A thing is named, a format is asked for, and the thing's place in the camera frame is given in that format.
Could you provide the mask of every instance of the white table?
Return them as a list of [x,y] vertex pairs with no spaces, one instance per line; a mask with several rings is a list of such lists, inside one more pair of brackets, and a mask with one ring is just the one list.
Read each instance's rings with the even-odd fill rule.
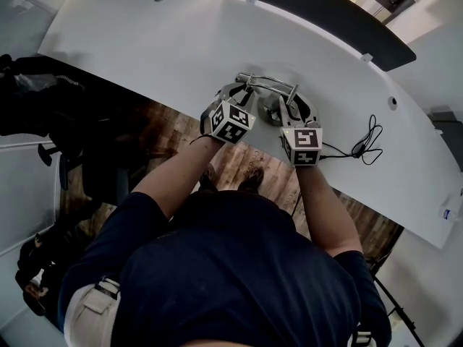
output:
[[[372,166],[325,160],[328,182],[437,247],[450,233],[438,209],[463,178],[426,115],[358,52],[285,11],[245,0],[67,0],[39,52],[197,119],[238,72],[297,83],[324,141],[346,151],[374,113],[384,154]],[[285,160],[278,131],[258,122],[245,141]]]

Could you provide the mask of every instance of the person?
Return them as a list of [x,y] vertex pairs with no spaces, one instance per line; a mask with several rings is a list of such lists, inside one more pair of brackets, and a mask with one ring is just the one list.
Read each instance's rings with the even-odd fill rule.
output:
[[262,170],[216,191],[203,172],[222,145],[197,138],[111,214],[64,276],[67,343],[387,346],[356,228],[319,168],[296,168],[311,241],[256,194]]

